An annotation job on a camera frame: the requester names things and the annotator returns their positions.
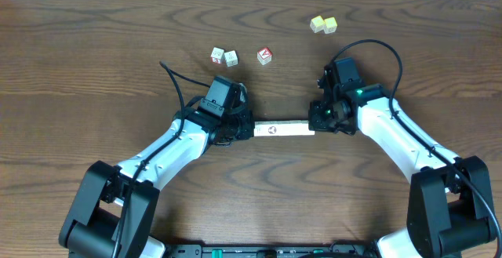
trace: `wood grain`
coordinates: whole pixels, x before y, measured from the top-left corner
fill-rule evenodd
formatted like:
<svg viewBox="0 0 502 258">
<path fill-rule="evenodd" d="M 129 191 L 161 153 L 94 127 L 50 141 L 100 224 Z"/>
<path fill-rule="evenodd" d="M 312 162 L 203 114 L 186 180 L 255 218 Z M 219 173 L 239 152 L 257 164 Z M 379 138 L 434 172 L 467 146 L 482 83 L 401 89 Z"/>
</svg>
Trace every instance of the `wood grain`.
<svg viewBox="0 0 502 258">
<path fill-rule="evenodd" d="M 310 31 L 317 15 L 336 17 L 334 35 Z M 407 114 L 486 162 L 502 217 L 501 21 L 502 0 L 0 0 L 0 257 L 67 255 L 57 235 L 89 165 L 141 151 L 178 110 L 159 60 L 204 82 L 244 82 L 257 118 L 306 118 L 322 67 L 362 38 L 402 56 Z M 214 46 L 235 49 L 239 65 L 211 64 Z M 274 58 L 261 66 L 265 46 Z M 395 80 L 386 49 L 348 54 L 368 83 Z M 205 94 L 180 87 L 186 99 Z M 183 169 L 152 233 L 208 244 L 374 239 L 404 226 L 408 189 L 361 135 L 248 140 Z"/>
</svg>

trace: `cube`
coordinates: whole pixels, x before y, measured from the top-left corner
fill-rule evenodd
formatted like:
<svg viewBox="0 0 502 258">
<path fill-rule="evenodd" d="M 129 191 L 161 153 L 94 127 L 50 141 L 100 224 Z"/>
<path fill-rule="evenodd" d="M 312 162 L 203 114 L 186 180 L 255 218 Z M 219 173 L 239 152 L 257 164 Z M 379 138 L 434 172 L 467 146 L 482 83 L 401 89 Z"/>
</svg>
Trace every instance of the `cube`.
<svg viewBox="0 0 502 258">
<path fill-rule="evenodd" d="M 317 16 L 311 20 L 311 29 L 316 32 L 320 32 L 324 29 L 324 20 L 321 16 Z"/>
<path fill-rule="evenodd" d="M 235 50 L 225 53 L 224 56 L 225 56 L 225 61 L 227 62 L 227 67 L 237 65 L 238 60 L 237 60 L 237 53 L 235 53 Z"/>
<path fill-rule="evenodd" d="M 262 65 L 265 65 L 266 63 L 272 61 L 272 52 L 270 52 L 270 49 L 268 47 L 265 47 L 264 49 L 260 49 L 260 51 L 258 51 L 258 60 Z"/>
<path fill-rule="evenodd" d="M 216 64 L 221 64 L 223 62 L 223 54 L 225 50 L 219 49 L 217 47 L 213 48 L 213 52 L 211 53 L 211 61 Z"/>
<path fill-rule="evenodd" d="M 338 24 L 336 23 L 335 17 L 331 17 L 328 19 L 324 19 L 324 33 L 331 34 L 336 31 L 336 27 Z"/>
</svg>

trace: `white rectangular object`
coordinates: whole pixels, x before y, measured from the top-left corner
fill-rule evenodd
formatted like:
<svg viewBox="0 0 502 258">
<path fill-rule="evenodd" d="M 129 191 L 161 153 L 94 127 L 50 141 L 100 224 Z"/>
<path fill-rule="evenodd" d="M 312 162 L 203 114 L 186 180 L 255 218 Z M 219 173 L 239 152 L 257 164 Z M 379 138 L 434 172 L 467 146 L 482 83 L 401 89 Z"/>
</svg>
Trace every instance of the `white rectangular object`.
<svg viewBox="0 0 502 258">
<path fill-rule="evenodd" d="M 223 62 L 223 54 L 225 50 L 219 49 L 217 47 L 213 48 L 211 52 L 211 61 L 216 64 L 221 64 Z"/>
<path fill-rule="evenodd" d="M 225 53 L 224 56 L 225 56 L 225 62 L 227 62 L 227 67 L 237 65 L 238 59 L 235 50 Z"/>
<path fill-rule="evenodd" d="M 272 61 L 272 52 L 268 47 L 265 47 L 258 51 L 258 60 L 262 65 Z"/>
<path fill-rule="evenodd" d="M 308 121 L 267 121 L 254 123 L 254 136 L 313 136 Z"/>
</svg>

